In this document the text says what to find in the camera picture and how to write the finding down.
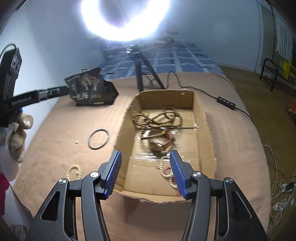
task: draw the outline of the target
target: mattress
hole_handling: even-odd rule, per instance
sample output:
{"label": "mattress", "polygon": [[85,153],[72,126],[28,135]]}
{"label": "mattress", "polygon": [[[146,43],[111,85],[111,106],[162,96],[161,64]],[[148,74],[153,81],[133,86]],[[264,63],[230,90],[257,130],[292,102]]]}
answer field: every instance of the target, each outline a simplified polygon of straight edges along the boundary
{"label": "mattress", "polygon": [[[222,96],[247,111],[225,77],[200,72],[183,72],[178,76],[181,84],[200,88],[213,96]],[[165,83],[167,74],[159,74],[159,77]],[[152,89],[149,81],[143,80],[145,90]],[[71,165],[79,165],[84,177],[109,160],[126,108],[138,93],[135,77],[117,79],[113,83],[119,92],[114,105],[77,107],[68,96],[60,97],[35,134],[13,187],[33,215],[56,182],[66,176]],[[170,88],[179,89],[173,75]],[[235,180],[266,230],[270,179],[265,153],[254,124],[243,113],[217,103],[204,93],[196,93],[213,138],[217,158],[215,178],[223,180],[231,177]],[[109,131],[110,140],[102,149],[91,150],[87,146],[88,137],[99,128]],[[190,202],[156,204],[115,192],[101,205],[111,240],[122,241],[180,241],[190,209]],[[82,241],[79,200],[76,208],[79,240]],[[208,240],[213,240],[214,223],[215,199],[211,202]]]}
{"label": "mattress", "polygon": [[[176,42],[143,52],[157,74],[173,72],[203,72],[224,75],[221,68],[195,44]],[[99,66],[105,80],[136,76],[134,61],[128,54],[118,54]],[[142,72],[149,74],[145,65]]]}

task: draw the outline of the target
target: blue gripper pad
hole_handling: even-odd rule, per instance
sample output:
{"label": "blue gripper pad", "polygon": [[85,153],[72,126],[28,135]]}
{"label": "blue gripper pad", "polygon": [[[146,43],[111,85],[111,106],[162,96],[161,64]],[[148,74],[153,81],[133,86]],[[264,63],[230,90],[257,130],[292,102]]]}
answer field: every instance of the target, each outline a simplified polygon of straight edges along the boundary
{"label": "blue gripper pad", "polygon": [[172,168],[173,174],[175,176],[175,181],[179,190],[179,193],[184,199],[188,200],[190,194],[190,187],[192,186],[190,180],[190,173],[185,167],[177,150],[170,152],[170,166]]}
{"label": "blue gripper pad", "polygon": [[108,198],[114,189],[116,179],[121,166],[122,155],[120,151],[114,151],[112,154],[107,167],[102,173],[102,179],[105,180],[105,190],[103,192],[104,198]]}

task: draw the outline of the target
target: metal screw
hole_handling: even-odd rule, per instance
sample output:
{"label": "metal screw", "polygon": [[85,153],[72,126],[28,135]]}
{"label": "metal screw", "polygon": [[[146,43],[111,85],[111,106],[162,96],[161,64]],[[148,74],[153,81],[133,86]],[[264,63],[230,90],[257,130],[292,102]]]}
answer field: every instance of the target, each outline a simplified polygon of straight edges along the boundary
{"label": "metal screw", "polygon": [[92,172],[92,173],[91,173],[91,177],[97,177],[98,175],[99,175],[98,172]]}
{"label": "metal screw", "polygon": [[66,183],[67,182],[67,179],[66,178],[61,178],[60,180],[59,180],[59,184],[64,184],[64,183]]}
{"label": "metal screw", "polygon": [[202,174],[200,173],[200,172],[194,172],[193,173],[193,176],[195,176],[195,177],[200,177]]}
{"label": "metal screw", "polygon": [[225,182],[231,184],[233,183],[233,180],[230,177],[225,178]]}

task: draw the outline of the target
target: baseboard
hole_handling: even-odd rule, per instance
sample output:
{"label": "baseboard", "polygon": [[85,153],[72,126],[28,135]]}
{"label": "baseboard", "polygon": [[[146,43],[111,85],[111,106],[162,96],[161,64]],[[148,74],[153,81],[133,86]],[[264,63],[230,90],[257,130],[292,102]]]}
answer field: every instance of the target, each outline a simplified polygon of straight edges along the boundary
{"label": "baseboard", "polygon": [[[256,73],[256,74],[261,74],[261,70],[259,70],[259,69],[254,71],[251,68],[247,68],[247,67],[243,67],[243,66],[239,66],[239,65],[234,65],[234,64],[220,63],[220,62],[214,62],[214,64],[225,66],[225,67],[231,67],[231,68],[235,68],[235,69],[242,69],[242,70],[249,71],[249,72]],[[269,74],[269,73],[264,72],[263,75],[271,78],[271,74]]]}

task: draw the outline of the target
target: wooden floor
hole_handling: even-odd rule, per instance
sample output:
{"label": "wooden floor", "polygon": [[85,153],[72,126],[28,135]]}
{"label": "wooden floor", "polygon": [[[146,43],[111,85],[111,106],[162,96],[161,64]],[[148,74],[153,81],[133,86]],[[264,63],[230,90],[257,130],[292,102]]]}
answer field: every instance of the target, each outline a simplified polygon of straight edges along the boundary
{"label": "wooden floor", "polygon": [[[270,92],[266,84],[255,73],[223,66],[221,69],[236,87],[236,91],[253,118],[262,144],[271,146],[278,169],[286,177],[292,176],[296,169],[296,127],[288,116],[286,107],[294,101],[295,97],[276,89]],[[274,165],[272,155],[267,150],[265,154],[267,161]],[[271,183],[273,183],[275,171],[270,165],[269,173]],[[281,173],[278,173],[278,182],[280,180],[286,183],[291,181],[290,178],[285,179]],[[281,232],[294,210],[295,206],[287,208],[278,231],[272,234],[270,240]]]}

